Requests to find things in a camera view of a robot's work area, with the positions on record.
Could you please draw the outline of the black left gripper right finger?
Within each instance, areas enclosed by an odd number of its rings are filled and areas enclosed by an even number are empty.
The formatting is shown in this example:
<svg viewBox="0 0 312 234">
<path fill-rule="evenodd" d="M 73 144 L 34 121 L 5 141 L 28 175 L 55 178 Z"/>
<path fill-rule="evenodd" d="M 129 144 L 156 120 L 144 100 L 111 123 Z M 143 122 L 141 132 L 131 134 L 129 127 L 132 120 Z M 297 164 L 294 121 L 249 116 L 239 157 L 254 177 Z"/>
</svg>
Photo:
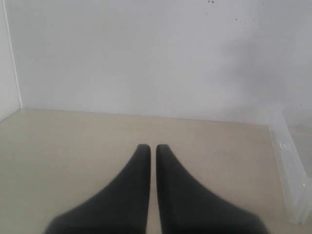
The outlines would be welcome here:
<svg viewBox="0 0 312 234">
<path fill-rule="evenodd" d="M 156 186 L 164 234 L 266 234 L 261 219 L 201 185 L 166 144 L 156 147 Z"/>
</svg>

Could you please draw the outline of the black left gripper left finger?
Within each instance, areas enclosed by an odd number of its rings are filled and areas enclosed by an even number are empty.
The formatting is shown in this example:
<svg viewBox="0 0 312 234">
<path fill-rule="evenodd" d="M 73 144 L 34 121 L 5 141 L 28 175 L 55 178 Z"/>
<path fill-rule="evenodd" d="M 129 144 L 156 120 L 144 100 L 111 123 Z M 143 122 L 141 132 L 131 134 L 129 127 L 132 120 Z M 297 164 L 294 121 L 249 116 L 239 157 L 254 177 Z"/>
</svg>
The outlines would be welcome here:
<svg viewBox="0 0 312 234">
<path fill-rule="evenodd" d="M 151 187 L 151 149 L 139 144 L 125 167 L 100 192 L 55 217 L 47 234 L 144 234 Z"/>
</svg>

